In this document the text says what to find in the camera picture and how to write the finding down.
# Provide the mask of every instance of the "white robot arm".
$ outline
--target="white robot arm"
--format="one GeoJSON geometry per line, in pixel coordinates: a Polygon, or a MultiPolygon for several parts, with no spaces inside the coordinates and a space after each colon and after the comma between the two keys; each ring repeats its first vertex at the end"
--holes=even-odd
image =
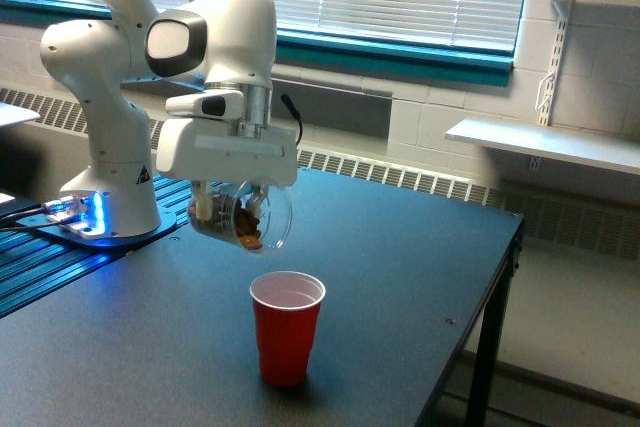
{"type": "Polygon", "coordinates": [[[53,26],[42,43],[43,63],[85,110],[91,145],[91,165],[62,193],[98,195],[104,210],[101,218],[85,216],[67,228],[97,239],[137,236],[158,226],[148,119],[123,98],[120,82],[195,73],[205,90],[168,100],[172,118],[162,129],[157,167],[193,181],[195,224],[211,226],[221,212],[211,181],[234,185],[225,235],[240,236],[238,216],[251,211],[249,220],[257,220],[277,203],[277,195],[264,202],[269,193],[296,179],[294,132],[270,126],[273,0],[190,0],[160,15],[150,0],[104,1],[113,21],[53,26]]]}

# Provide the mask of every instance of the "black table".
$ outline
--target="black table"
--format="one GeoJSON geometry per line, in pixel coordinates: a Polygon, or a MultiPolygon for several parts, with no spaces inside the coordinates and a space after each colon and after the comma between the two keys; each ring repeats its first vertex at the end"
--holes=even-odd
{"type": "Polygon", "coordinates": [[[487,305],[468,412],[482,425],[522,219],[313,171],[292,199],[282,253],[185,227],[0,320],[0,425],[421,424],[487,305]],[[290,391],[258,377],[248,287],[271,270],[327,286],[290,391]]]}

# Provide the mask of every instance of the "red plastic cup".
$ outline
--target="red plastic cup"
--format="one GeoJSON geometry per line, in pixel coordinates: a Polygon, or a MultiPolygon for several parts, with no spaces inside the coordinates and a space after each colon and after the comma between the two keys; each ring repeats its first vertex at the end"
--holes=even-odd
{"type": "Polygon", "coordinates": [[[277,387],[301,383],[326,292],[324,285],[299,272],[271,272],[255,279],[249,291],[262,379],[277,387]]]}

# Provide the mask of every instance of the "window sill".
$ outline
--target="window sill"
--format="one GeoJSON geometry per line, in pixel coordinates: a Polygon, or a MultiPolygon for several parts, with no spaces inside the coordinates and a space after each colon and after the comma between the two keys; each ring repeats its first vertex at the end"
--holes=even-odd
{"type": "MultiPolygon", "coordinates": [[[[0,0],[0,22],[47,26],[73,18],[109,19],[100,6],[55,0],[0,0]]],[[[442,79],[504,87],[513,59],[506,55],[413,47],[279,30],[277,62],[370,77],[442,79]]]]}

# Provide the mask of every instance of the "clear plastic cup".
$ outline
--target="clear plastic cup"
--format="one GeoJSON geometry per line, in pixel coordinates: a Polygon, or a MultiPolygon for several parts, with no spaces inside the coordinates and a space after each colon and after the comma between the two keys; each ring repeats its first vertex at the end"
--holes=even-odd
{"type": "Polygon", "coordinates": [[[301,383],[326,294],[324,285],[300,272],[272,272],[255,279],[249,292],[256,319],[260,376],[277,387],[301,383]]]}
{"type": "Polygon", "coordinates": [[[270,179],[240,185],[194,182],[188,215],[197,232],[261,254],[282,248],[292,208],[287,190],[270,179]]]}

